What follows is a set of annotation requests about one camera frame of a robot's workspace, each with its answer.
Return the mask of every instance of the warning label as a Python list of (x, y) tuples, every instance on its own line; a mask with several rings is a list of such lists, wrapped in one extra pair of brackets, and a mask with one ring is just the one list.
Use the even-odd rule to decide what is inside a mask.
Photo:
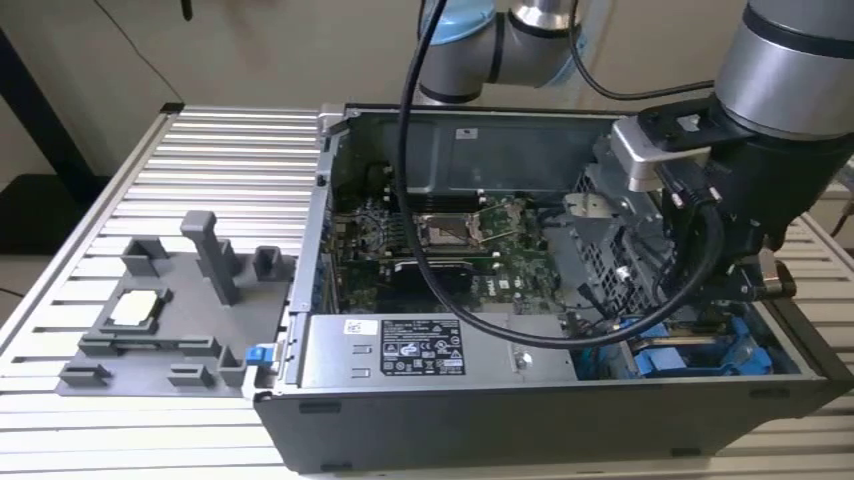
[(382, 374), (465, 374), (457, 320), (382, 320), (381, 342)]

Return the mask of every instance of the barcode sticker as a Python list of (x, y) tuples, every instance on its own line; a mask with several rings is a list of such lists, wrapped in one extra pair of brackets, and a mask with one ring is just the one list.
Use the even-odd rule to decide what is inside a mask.
[(476, 128), (457, 128), (456, 129), (456, 139), (457, 140), (476, 140), (477, 139), (477, 129)]
[(376, 335), (378, 322), (376, 320), (346, 319), (344, 321), (344, 335)]

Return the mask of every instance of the gray plastic peg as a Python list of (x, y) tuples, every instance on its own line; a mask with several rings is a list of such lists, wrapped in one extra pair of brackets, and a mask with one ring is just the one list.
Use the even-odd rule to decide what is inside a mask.
[(240, 300), (240, 293), (230, 278), (228, 262), (213, 233), (213, 225), (216, 225), (213, 212), (190, 210), (181, 222), (181, 235), (196, 244), (198, 264), (201, 270), (209, 275), (220, 303), (233, 305)]

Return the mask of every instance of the slotted metal table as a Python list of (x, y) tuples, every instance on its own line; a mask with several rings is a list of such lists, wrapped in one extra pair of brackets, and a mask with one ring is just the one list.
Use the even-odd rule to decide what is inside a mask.
[[(180, 219), (204, 209), (216, 212), (216, 233), (237, 251), (276, 245), (298, 253), (317, 115), (186, 107), (157, 117), (0, 328), (0, 474), (298, 478), (281, 466), (248, 400), (64, 398), (52, 391), (124, 273), (118, 254), (132, 235), (160, 235), (166, 250), (188, 251)], [(796, 303), (854, 369), (854, 262), (808, 217), (792, 224), (779, 257), (797, 279)], [(807, 418), (767, 423), (711, 459), (384, 472), (381, 478), (849, 480), (854, 396)]]

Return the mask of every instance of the circuit board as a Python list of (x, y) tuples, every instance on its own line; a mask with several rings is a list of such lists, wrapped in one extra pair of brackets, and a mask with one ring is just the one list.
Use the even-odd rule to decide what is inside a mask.
[[(430, 267), (454, 300), (473, 312), (564, 312), (560, 279), (524, 198), (481, 196), (472, 212), (414, 215)], [(338, 313), (438, 313), (389, 205), (368, 201), (334, 216)]]

